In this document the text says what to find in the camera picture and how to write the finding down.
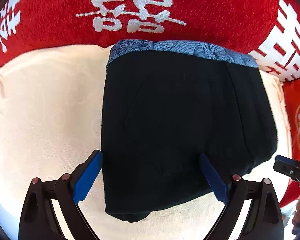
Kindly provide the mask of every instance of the beige fabric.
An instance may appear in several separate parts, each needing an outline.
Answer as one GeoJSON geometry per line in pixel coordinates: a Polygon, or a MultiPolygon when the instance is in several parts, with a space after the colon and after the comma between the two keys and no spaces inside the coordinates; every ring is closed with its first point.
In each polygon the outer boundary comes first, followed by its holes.
{"type": "MultiPolygon", "coordinates": [[[[20,217],[33,177],[57,179],[100,148],[109,51],[95,45],[41,49],[0,69],[0,203],[15,217],[20,217]]],[[[281,84],[275,76],[261,75],[277,125],[277,153],[290,157],[290,128],[281,84]]],[[[274,172],[273,162],[272,158],[261,164],[246,178],[270,178],[280,200],[288,177],[274,172]]],[[[211,193],[151,212],[137,223],[123,222],[104,212],[102,173],[79,206],[101,240],[202,240],[223,208],[211,193]]],[[[56,213],[62,217],[59,209],[56,213]]],[[[65,222],[60,219],[60,224],[65,236],[72,239],[65,222]]],[[[239,234],[238,228],[233,237],[239,234]]]]}

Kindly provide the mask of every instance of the black fabric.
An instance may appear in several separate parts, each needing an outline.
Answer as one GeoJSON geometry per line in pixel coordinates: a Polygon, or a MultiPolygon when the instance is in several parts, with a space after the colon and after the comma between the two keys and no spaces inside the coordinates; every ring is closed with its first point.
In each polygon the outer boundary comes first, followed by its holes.
{"type": "Polygon", "coordinates": [[[135,222],[210,192],[201,152],[218,171],[244,175],[276,148],[256,68],[162,51],[131,52],[108,67],[101,150],[109,215],[135,222]]]}

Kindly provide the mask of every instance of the blue patterned fabric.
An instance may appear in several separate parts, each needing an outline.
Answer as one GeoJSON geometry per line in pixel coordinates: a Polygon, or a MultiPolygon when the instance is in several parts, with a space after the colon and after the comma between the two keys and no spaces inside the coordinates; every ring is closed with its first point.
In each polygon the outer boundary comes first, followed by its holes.
{"type": "Polygon", "coordinates": [[[129,52],[141,50],[177,52],[205,59],[226,61],[247,67],[258,67],[256,61],[249,55],[225,49],[221,46],[207,42],[122,40],[112,47],[107,68],[116,58],[129,52]]]}

